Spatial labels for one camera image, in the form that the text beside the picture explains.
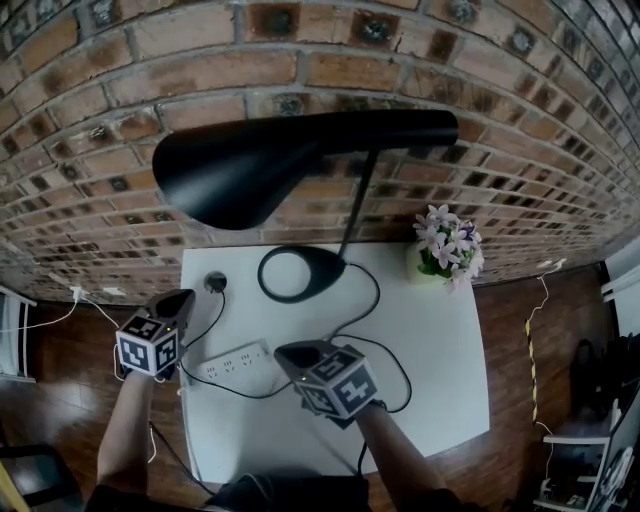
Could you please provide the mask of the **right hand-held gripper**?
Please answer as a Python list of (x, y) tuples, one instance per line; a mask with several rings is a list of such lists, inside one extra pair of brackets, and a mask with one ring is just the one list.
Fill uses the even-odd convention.
[(376, 400), (378, 387), (366, 357), (351, 345), (303, 340), (278, 347), (274, 358), (302, 397), (303, 407), (342, 430)]

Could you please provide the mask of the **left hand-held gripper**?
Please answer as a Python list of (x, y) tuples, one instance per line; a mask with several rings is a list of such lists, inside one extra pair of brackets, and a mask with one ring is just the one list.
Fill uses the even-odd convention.
[(193, 289), (155, 296), (116, 332), (116, 349), (124, 371), (170, 379), (196, 302)]

